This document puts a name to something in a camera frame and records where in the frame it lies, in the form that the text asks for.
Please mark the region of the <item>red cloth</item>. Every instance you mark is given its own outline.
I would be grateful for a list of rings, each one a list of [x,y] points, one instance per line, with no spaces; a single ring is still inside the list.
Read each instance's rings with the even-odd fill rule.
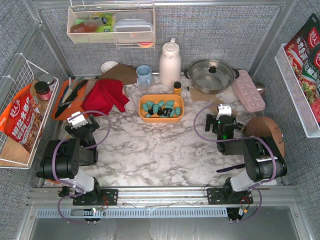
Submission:
[[[100,79],[84,98],[81,108],[84,111],[99,111],[106,115],[116,106],[125,112],[125,105],[130,101],[123,93],[124,85],[116,79]]]

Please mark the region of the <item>orange plastic storage basket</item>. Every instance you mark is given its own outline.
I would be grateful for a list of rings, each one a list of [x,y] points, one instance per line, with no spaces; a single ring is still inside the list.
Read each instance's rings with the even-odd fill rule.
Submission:
[[[158,104],[159,101],[164,101],[164,106],[160,107],[158,112],[163,112],[167,101],[174,101],[174,106],[170,117],[164,115],[158,116],[157,113],[154,113],[154,115],[151,115],[150,118],[147,118],[146,115],[148,112],[145,112],[142,108],[142,104],[146,104],[147,101],[152,101],[154,104]],[[175,114],[176,107],[181,108],[180,116],[176,116]],[[141,119],[146,123],[177,123],[184,115],[184,101],[181,96],[176,94],[147,94],[142,96],[139,100],[138,113]]]

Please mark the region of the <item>brown cardboard sheet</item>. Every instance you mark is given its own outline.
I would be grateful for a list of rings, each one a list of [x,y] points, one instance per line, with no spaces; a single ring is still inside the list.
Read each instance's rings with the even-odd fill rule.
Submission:
[[[219,109],[218,109],[219,105],[220,105],[219,103],[213,103],[208,105],[208,109],[210,110],[212,115],[217,115],[219,113]]]

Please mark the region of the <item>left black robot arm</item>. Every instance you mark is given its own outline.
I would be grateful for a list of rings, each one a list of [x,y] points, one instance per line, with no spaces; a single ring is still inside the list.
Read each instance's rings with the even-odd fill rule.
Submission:
[[[92,166],[98,161],[98,150],[93,132],[99,128],[93,115],[85,124],[65,127],[71,138],[62,142],[57,150],[59,139],[50,140],[45,149],[36,176],[50,181],[65,181],[59,196],[69,196],[75,206],[98,204],[102,192],[98,180],[84,173],[82,166]]]

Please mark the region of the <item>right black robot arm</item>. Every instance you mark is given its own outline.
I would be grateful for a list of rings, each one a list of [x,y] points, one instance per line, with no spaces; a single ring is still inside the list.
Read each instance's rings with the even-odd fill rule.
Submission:
[[[205,131],[216,134],[217,149],[224,156],[240,155],[244,158],[242,164],[234,166],[242,169],[241,173],[227,178],[222,188],[206,190],[210,205],[251,205],[254,202],[249,191],[252,185],[287,174],[283,135],[270,117],[254,117],[243,126],[234,115],[218,117],[207,114]]]

